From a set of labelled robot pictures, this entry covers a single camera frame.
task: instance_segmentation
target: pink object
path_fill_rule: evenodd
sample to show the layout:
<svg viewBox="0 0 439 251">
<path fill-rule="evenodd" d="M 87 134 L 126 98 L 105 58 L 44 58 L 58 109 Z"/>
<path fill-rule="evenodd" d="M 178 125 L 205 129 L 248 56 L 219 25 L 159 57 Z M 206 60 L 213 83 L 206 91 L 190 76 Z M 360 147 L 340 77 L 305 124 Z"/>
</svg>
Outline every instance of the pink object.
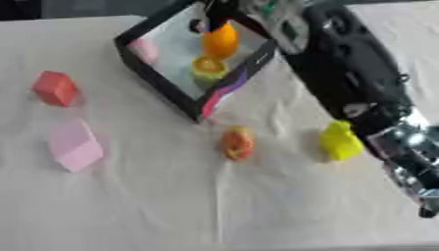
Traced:
<svg viewBox="0 0 439 251">
<path fill-rule="evenodd" d="M 69 106 L 77 88 L 68 75 L 45 71 L 33 85 L 33 91 L 49 105 Z"/>
<path fill-rule="evenodd" d="M 49 136 L 54 158 L 72 173 L 78 173 L 104 156 L 88 124 L 76 119 L 58 126 Z"/>
<path fill-rule="evenodd" d="M 153 65 L 159 58 L 159 49 L 148 39 L 139 38 L 131 42 L 129 47 L 145 63 Z"/>
</svg>

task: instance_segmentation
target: red block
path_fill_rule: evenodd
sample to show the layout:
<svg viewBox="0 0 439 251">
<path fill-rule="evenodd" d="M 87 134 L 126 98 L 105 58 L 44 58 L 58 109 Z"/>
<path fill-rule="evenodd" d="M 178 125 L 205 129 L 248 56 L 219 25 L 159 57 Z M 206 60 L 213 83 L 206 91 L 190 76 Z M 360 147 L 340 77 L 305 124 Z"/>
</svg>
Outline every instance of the red block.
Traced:
<svg viewBox="0 0 439 251">
<path fill-rule="evenodd" d="M 49 105 L 69 106 L 77 88 L 68 75 L 45 71 L 33 85 L 33 91 Z"/>
</svg>

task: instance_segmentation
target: box label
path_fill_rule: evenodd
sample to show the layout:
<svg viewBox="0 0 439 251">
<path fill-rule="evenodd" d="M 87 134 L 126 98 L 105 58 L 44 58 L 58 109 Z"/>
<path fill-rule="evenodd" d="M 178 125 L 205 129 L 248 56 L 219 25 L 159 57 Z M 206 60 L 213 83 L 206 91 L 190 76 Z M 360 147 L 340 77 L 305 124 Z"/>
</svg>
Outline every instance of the box label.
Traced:
<svg viewBox="0 0 439 251">
<path fill-rule="evenodd" d="M 203 118 L 208 117 L 213 110 L 220 106 L 220 102 L 225 100 L 230 95 L 231 92 L 238 89 L 247 81 L 247 70 L 238 77 L 238 79 L 231 85 L 218 89 L 212 97 L 208 100 L 208 102 L 203 107 Z"/>
</svg>

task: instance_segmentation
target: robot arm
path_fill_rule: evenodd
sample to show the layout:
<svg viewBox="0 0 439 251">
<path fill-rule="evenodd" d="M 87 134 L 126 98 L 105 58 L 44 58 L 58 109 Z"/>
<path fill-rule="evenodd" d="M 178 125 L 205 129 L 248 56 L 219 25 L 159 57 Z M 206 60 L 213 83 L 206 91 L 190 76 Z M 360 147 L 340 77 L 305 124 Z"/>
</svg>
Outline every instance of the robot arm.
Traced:
<svg viewBox="0 0 439 251">
<path fill-rule="evenodd" d="M 210 0 L 212 31 L 237 0 Z M 325 110 L 347 121 L 387 174 L 420 205 L 439 212 L 439 130 L 406 93 L 408 75 L 367 27 L 336 1 L 252 0 L 244 8 L 278 42 L 286 62 Z"/>
</svg>

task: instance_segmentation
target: wrinkled fabric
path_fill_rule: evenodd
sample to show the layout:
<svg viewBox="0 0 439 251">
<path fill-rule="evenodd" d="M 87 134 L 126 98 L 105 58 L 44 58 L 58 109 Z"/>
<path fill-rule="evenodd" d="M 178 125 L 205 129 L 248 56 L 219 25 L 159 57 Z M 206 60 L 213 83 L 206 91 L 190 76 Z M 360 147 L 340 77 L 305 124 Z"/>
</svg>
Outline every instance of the wrinkled fabric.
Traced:
<svg viewBox="0 0 439 251">
<path fill-rule="evenodd" d="M 353 7 L 413 76 L 411 95 L 433 122 L 439 92 L 439 2 Z M 437 220 L 368 153 L 327 162 L 317 135 L 331 118 L 277 55 L 206 121 L 194 125 L 123 64 L 112 39 L 138 17 L 0 23 L 2 250 L 234 250 L 437 242 Z M 35 98 L 42 71 L 67 73 L 73 107 Z M 106 156 L 70 174 L 47 134 L 73 117 Z M 233 163 L 218 151 L 229 125 L 257 136 Z"/>
</svg>

